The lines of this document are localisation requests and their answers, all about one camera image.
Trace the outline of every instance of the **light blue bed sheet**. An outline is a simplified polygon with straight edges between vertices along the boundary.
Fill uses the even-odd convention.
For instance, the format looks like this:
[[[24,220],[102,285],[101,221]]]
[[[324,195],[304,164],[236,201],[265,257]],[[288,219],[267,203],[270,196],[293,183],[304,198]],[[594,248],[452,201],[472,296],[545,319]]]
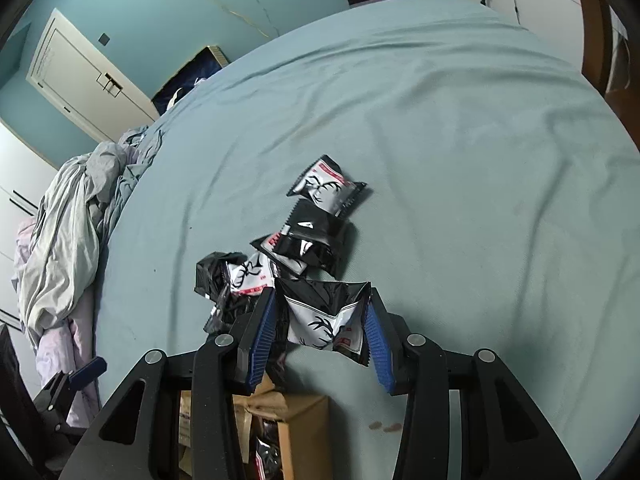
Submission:
[[[279,229],[327,153],[373,190],[344,279],[445,349],[495,349],[583,479],[613,457],[640,412],[640,156],[533,34],[466,0],[370,4],[252,51],[153,127],[101,278],[103,400],[149,349],[203,343],[196,262]],[[287,363],[332,398],[335,478],[391,478],[400,434],[369,424],[405,399],[337,353]]]

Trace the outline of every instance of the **cardboard box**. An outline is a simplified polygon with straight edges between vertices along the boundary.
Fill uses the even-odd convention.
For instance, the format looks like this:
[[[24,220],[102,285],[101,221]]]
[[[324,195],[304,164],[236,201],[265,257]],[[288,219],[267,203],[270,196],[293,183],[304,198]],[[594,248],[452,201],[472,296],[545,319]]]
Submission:
[[[284,480],[332,480],[328,423],[329,402],[319,395],[276,392],[265,374],[250,397],[234,396],[236,427],[242,460],[250,460],[250,431],[254,417],[275,420],[282,456]],[[180,398],[180,444],[191,445],[191,392]],[[191,474],[191,450],[187,449],[180,468]]]

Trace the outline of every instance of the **teal wall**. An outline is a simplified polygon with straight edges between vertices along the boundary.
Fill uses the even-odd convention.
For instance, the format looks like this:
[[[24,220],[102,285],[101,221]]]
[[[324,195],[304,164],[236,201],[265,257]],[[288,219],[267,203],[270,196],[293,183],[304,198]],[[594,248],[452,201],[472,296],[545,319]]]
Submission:
[[[346,0],[219,1],[271,37],[348,8]],[[148,96],[206,44],[235,60],[269,41],[215,0],[34,0],[21,20],[31,27],[20,70],[0,89],[0,117],[57,165],[90,151],[95,141],[25,81],[54,7]],[[107,46],[97,43],[103,32],[111,38]]]

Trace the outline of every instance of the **blue ribbed rubber pad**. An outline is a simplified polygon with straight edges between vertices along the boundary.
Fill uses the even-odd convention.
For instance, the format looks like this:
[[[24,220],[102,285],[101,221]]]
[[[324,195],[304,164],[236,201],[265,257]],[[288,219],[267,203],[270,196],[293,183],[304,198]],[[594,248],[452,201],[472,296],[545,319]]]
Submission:
[[[376,367],[378,382],[384,386],[387,393],[391,393],[396,386],[391,350],[389,350],[385,333],[380,326],[378,316],[371,304],[367,307],[367,315],[364,320],[364,332],[369,342],[369,351],[371,352],[373,364]]]
[[[262,381],[264,368],[267,365],[269,350],[271,343],[276,335],[276,315],[275,293],[272,292],[267,302],[267,306],[262,314],[260,328],[254,340],[254,346],[249,354],[249,373],[247,374],[246,384],[255,390],[255,387]]]

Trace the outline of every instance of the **metal screw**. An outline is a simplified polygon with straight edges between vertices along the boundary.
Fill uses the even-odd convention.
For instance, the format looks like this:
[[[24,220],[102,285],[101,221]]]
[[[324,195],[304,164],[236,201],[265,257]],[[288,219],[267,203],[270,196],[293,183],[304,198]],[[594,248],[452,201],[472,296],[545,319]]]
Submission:
[[[231,334],[220,334],[215,343],[218,346],[229,346],[234,341],[234,337]]]
[[[145,361],[147,364],[152,365],[162,359],[162,352],[159,350],[150,350],[145,355]]]
[[[485,363],[493,363],[495,361],[495,354],[491,350],[481,350],[478,352],[478,357]]]
[[[406,338],[406,341],[411,346],[422,346],[427,342],[427,338],[422,334],[409,334]]]

